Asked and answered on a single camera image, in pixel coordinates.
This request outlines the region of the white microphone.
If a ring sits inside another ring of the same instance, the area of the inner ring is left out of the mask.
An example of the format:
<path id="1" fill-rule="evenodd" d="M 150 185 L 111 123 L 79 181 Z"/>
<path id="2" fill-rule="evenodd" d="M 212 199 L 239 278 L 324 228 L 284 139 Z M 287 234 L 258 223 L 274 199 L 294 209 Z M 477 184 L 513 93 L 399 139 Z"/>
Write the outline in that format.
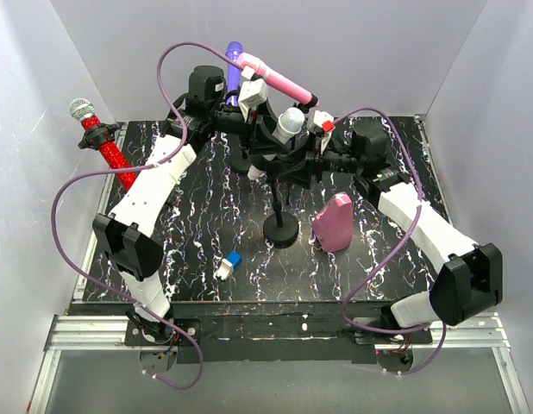
<path id="1" fill-rule="evenodd" d="M 280 153 L 278 155 L 285 155 L 288 153 L 286 143 L 297 135 L 305 121 L 304 113 L 297 107 L 290 107 L 278 116 L 277 127 L 273 135 L 280 141 Z M 265 172 L 250 172 L 248 170 L 248 178 L 250 180 L 257 180 Z"/>

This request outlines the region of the black round-base mic stand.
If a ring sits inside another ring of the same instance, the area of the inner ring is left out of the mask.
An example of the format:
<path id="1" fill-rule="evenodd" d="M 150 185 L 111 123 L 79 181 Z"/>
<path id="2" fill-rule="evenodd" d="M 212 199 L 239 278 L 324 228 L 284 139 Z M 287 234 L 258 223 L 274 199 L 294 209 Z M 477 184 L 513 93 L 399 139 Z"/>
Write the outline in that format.
<path id="1" fill-rule="evenodd" d="M 299 223 L 294 215 L 282 211 L 276 179 L 268 177 L 266 181 L 273 197 L 273 214 L 263 223 L 263 235 L 275 248 L 288 248 L 298 238 Z"/>

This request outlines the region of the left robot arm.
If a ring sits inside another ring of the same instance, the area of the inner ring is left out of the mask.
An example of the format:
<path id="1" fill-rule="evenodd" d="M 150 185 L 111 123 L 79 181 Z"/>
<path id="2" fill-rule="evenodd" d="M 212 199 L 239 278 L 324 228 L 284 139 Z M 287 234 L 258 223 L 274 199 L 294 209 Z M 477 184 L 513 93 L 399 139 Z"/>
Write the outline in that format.
<path id="1" fill-rule="evenodd" d="M 216 132 L 248 134 L 248 113 L 267 101 L 268 84 L 267 77 L 250 66 L 244 74 L 239 106 L 228 112 L 223 70 L 195 67 L 188 91 L 173 102 L 173 111 L 160 126 L 146 169 L 123 199 L 92 223 L 103 255 L 128 288 L 133 303 L 129 318 L 147 341 L 157 345 L 171 341 L 175 330 L 159 275 L 164 250 L 153 239 L 155 224 L 181 176 Z"/>

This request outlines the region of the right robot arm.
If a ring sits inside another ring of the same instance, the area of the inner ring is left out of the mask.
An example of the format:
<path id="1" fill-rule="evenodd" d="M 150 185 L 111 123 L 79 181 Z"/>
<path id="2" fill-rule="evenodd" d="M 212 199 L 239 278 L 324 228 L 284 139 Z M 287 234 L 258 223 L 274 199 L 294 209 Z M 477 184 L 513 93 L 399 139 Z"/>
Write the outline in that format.
<path id="1" fill-rule="evenodd" d="M 304 142 L 279 160 L 278 178 L 309 187 L 325 172 L 349 173 L 360 195 L 387 216 L 404 236 L 396 254 L 414 241 L 438 272 L 435 284 L 382 308 L 379 322 L 365 325 L 344 320 L 363 331 L 381 334 L 389 342 L 440 321 L 456 326 L 503 300 L 503 255 L 492 243 L 480 245 L 447 222 L 423 198 L 416 171 L 400 172 L 386 159 L 388 134 L 382 129 L 355 132 L 349 146 L 338 141 L 326 149 Z"/>

